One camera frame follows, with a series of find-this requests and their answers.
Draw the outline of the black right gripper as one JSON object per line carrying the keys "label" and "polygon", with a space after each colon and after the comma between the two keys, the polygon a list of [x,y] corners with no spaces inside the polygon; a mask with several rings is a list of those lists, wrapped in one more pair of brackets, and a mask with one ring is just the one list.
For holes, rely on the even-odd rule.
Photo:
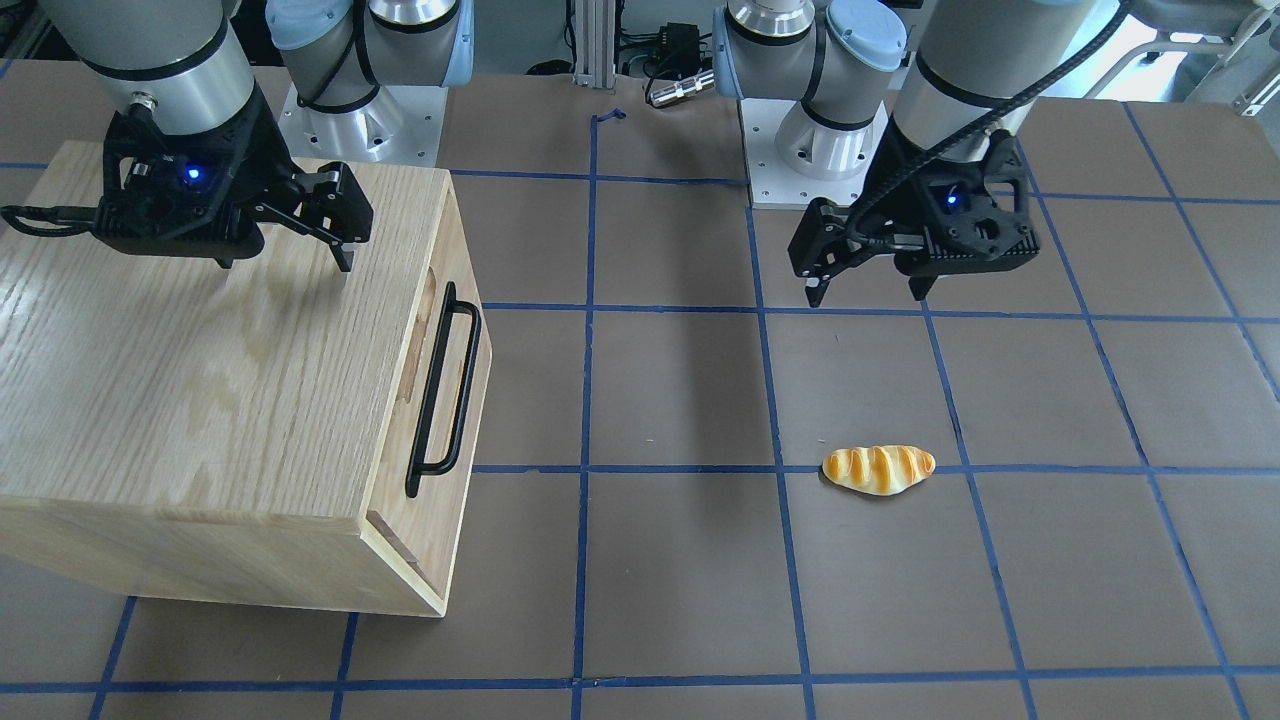
{"label": "black right gripper", "polygon": [[129,255],[207,258],[230,270],[264,249],[259,223],[312,236],[353,270],[374,210],[351,165],[300,170],[264,100],[195,135],[161,135],[150,110],[115,113],[91,234]]}

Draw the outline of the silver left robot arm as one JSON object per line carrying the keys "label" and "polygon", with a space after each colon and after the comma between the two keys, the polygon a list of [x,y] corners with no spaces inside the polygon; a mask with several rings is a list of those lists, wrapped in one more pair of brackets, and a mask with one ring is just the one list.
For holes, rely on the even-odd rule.
{"label": "silver left robot arm", "polygon": [[[945,275],[1011,272],[1041,252],[1015,138],[1030,105],[1126,19],[1123,1],[1075,53],[1089,1],[941,1],[854,199],[812,199],[787,246],[806,301],[890,256],[922,301]],[[882,1],[727,1],[710,50],[719,94],[794,104],[781,147],[818,176],[819,143],[870,131],[908,29]]]}

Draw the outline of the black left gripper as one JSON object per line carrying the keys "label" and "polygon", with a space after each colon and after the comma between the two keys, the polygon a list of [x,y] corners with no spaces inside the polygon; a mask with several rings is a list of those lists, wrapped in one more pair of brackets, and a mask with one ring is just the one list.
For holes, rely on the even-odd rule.
{"label": "black left gripper", "polygon": [[893,258],[915,301],[941,275],[1010,272],[1036,259],[1027,170],[1012,135],[998,129],[974,161],[937,158],[870,205],[850,234],[828,199],[813,199],[788,241],[794,274],[809,307],[832,278],[878,256]]}

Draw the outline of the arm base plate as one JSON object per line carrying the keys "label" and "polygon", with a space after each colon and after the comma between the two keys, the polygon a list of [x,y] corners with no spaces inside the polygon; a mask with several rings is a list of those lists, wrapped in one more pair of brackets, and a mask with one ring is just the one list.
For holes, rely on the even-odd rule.
{"label": "arm base plate", "polygon": [[364,108],[326,114],[297,105],[291,88],[278,118],[298,158],[435,167],[449,90],[390,86]]}
{"label": "arm base plate", "polygon": [[755,209],[803,210],[818,197],[847,206],[859,199],[888,113],[870,124],[836,131],[813,120],[797,101],[744,99],[742,147]]}

